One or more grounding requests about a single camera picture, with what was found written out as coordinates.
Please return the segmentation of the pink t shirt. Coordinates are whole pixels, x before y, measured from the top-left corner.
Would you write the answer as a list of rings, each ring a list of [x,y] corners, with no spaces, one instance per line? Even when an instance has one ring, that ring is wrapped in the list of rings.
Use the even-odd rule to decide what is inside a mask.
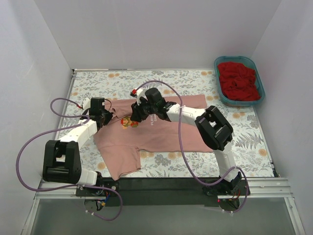
[[[149,115],[132,121],[135,99],[112,101],[113,117],[94,136],[94,142],[114,180],[143,169],[140,151],[151,153],[180,151],[178,123]]]

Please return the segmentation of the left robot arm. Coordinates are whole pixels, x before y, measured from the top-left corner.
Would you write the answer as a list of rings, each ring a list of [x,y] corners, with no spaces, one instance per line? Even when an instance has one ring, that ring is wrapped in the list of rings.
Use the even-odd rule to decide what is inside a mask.
[[[46,143],[43,164],[45,181],[87,185],[87,190],[94,196],[103,192],[104,184],[97,179],[98,173],[82,168],[80,149],[112,119],[113,113],[105,109],[105,101],[99,97],[86,98],[78,127],[58,140]]]

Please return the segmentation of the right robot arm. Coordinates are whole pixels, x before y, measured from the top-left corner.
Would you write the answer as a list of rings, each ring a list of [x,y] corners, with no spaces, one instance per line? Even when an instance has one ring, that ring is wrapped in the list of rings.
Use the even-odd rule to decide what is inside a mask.
[[[179,135],[183,123],[198,129],[203,142],[213,150],[220,171],[217,181],[206,183],[196,177],[198,183],[218,193],[231,195],[239,191],[243,174],[235,164],[231,148],[233,128],[217,107],[197,109],[184,106],[182,100],[166,101],[157,88],[133,89],[130,95],[136,99],[131,105],[132,121],[141,122],[155,114],[161,120],[177,122]]]

